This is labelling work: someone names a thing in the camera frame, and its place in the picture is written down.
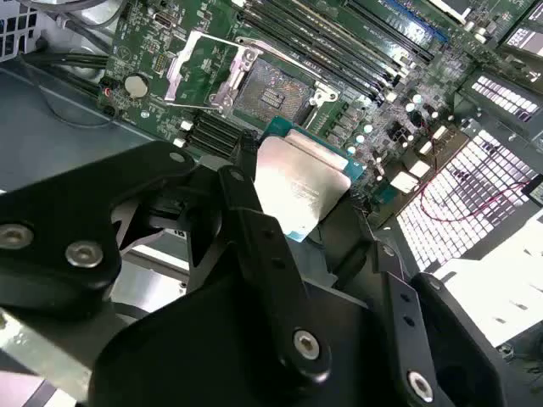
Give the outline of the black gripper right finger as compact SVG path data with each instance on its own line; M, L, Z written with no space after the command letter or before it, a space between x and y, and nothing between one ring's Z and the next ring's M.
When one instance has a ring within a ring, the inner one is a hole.
M514 406L507 365L444 283L407 277L350 197L339 201L339 229L347 239L339 289L371 310L399 403Z

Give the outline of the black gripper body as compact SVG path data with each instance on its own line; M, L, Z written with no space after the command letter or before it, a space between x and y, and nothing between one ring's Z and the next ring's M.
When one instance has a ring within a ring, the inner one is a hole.
M377 318L408 288L375 277L357 304L290 263L230 272L120 332L98 358L92 406L403 406Z

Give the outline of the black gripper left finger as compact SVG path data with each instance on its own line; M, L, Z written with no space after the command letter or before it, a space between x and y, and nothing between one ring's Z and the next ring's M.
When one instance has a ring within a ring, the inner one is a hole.
M263 212L255 170L253 146L211 169L150 142L3 194L2 305L58 320L96 315L122 255L167 228L188 234L188 294L266 263L296 267L277 220Z

